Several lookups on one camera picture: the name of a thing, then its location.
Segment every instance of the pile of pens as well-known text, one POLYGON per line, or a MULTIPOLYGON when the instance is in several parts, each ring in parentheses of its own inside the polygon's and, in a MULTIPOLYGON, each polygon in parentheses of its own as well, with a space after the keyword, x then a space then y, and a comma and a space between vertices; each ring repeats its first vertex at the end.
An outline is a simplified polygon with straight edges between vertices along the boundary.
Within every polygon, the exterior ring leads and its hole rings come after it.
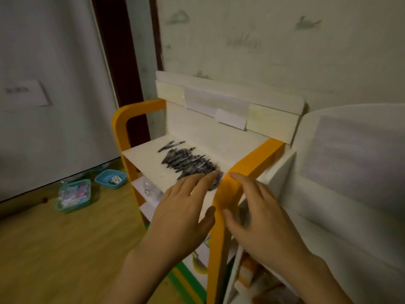
MULTIPOLYGON (((173 144, 173 141, 171 141, 170 143, 163 146, 159 150, 159 152, 182 143, 184 143, 184 141, 176 144, 173 144)), ((189 149, 172 148, 163 159, 162 164, 167 164, 166 168, 175 169, 176 173, 181 172, 181 175, 178 177, 177 180, 193 174, 203 173, 207 175, 210 172, 218 171, 217 178, 214 180, 210 191, 216 189, 220 184, 220 180, 223 174, 222 171, 216 164, 212 163, 210 159, 207 159, 205 155, 193 155, 192 151, 194 149, 195 147, 189 149)))

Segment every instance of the person's left hand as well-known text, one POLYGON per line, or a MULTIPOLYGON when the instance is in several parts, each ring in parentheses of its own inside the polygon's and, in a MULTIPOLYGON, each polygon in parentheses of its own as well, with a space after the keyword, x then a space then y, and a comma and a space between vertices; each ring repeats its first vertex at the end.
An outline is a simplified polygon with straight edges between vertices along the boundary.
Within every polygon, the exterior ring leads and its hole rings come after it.
POLYGON ((172 266, 190 255, 207 237, 215 224, 215 207, 211 206, 198 222, 205 194, 217 177, 195 174, 176 182, 162 197, 140 246, 162 254, 172 266))

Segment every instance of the hand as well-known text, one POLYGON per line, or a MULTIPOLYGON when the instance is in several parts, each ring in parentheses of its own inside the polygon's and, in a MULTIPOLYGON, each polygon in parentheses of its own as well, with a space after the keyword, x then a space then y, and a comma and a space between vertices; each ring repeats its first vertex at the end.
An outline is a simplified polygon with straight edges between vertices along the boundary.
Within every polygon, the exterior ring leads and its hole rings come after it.
POLYGON ((224 210, 226 226, 239 244, 286 279, 300 264, 309 264, 315 256, 267 186, 238 173, 230 176, 242 184, 251 214, 250 226, 244 229, 224 210))
POLYGON ((216 171, 206 176, 195 174, 170 187, 157 206, 140 246, 146 246, 149 253, 164 255, 171 266, 199 247, 215 224, 213 206, 200 223, 198 220, 205 194, 216 177, 216 171))

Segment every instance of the blue plastic basket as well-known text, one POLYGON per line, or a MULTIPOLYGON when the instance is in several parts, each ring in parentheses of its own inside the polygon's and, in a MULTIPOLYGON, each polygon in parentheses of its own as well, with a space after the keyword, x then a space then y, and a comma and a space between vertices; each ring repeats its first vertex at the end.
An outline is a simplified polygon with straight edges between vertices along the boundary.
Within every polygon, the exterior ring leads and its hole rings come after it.
POLYGON ((118 189, 119 187, 123 186, 126 183, 127 177, 124 172, 116 171, 114 169, 106 169, 102 173, 98 174, 97 177, 94 179, 95 182, 101 184, 102 186, 106 186, 110 189, 118 189), (114 177, 119 176, 122 178, 122 181, 119 184, 110 184, 109 181, 114 177))
POLYGON ((58 202, 56 203, 56 210, 58 211, 63 211, 64 213, 69 213, 72 212, 74 210, 78 210, 84 207, 87 207, 89 204, 91 204, 91 197, 92 197, 92 182, 90 179, 83 179, 80 181, 76 181, 76 182, 71 182, 70 184, 65 184, 63 185, 60 189, 59 189, 59 196, 62 196, 62 192, 68 188, 68 187, 72 187, 72 186, 80 186, 82 184, 87 184, 88 185, 88 194, 85 198, 81 199, 80 202, 78 204, 72 205, 72 206, 67 206, 67 207, 63 207, 62 205, 62 201, 60 200, 60 198, 58 198, 58 202))

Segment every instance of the teal plastic tray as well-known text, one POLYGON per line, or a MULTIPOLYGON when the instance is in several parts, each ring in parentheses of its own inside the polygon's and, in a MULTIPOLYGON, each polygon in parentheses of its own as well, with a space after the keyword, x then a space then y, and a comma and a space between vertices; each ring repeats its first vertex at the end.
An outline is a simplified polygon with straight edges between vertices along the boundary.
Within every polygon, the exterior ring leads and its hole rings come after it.
POLYGON ((87 207, 88 205, 91 204, 91 198, 92 198, 92 182, 90 179, 83 179, 80 181, 72 182, 70 184, 65 184, 63 187, 61 187, 59 189, 59 198, 58 198, 58 202, 56 203, 56 210, 63 211, 64 213, 69 213, 69 212, 87 207), (68 206, 68 207, 62 207, 62 201, 61 201, 62 192, 68 187, 79 186, 82 184, 88 184, 89 190, 88 190, 87 197, 80 200, 80 202, 78 204, 68 206))

